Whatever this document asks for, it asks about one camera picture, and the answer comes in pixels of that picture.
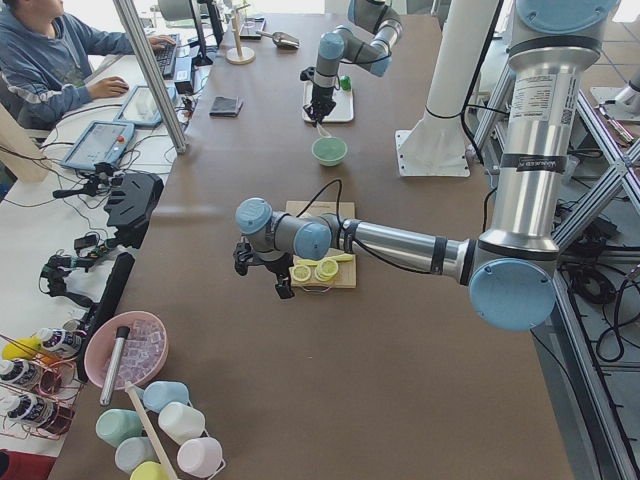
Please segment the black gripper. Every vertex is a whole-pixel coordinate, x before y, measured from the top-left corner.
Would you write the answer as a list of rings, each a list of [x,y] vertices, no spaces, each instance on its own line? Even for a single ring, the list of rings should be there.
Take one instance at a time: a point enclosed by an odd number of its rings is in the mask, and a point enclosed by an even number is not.
[[[264,266],[268,271],[276,275],[275,290],[280,299],[286,300],[294,297],[291,286],[289,269],[293,266],[293,256],[286,252],[255,252],[254,266]]]
[[[334,87],[321,86],[317,83],[313,84],[311,103],[303,106],[305,115],[311,123],[316,123],[318,119],[317,108],[319,108],[319,122],[323,123],[336,106],[333,100]]]

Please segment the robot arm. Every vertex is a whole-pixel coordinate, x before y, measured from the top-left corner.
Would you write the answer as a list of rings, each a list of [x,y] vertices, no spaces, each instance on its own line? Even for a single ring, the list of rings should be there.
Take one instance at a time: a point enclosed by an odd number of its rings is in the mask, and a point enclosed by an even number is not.
[[[498,1],[456,1],[425,86],[413,79],[421,41],[412,18],[385,1],[353,1],[344,26],[324,28],[312,39],[315,95],[332,99],[338,70],[358,60],[366,78],[391,88],[395,107],[408,107],[411,127],[376,140],[362,124],[357,156],[373,156],[372,171],[385,171],[390,187],[337,168],[325,170],[313,213],[309,203],[277,211],[261,198],[243,201],[235,213],[240,239],[234,267],[263,267],[282,297],[296,287],[290,273],[299,259],[319,260],[336,251],[370,258],[374,273],[389,270],[393,292],[407,280],[438,293],[438,277],[463,287],[464,304],[486,323],[527,331],[545,321],[556,302],[552,278],[559,256],[552,238],[554,212],[567,164],[579,83],[601,53],[613,1],[519,1],[515,5],[507,63],[515,71],[516,104],[507,121],[506,151],[496,174],[468,160],[473,137],[461,127],[468,93],[489,48]],[[390,166],[383,167],[389,160]]]
[[[320,37],[316,64],[300,73],[301,80],[312,84],[311,100],[303,110],[313,125],[321,124],[336,106],[333,95],[340,65],[350,63],[382,77],[391,64],[392,48],[403,34],[400,15],[384,1],[352,1],[348,19],[373,39],[362,40],[345,25]]]

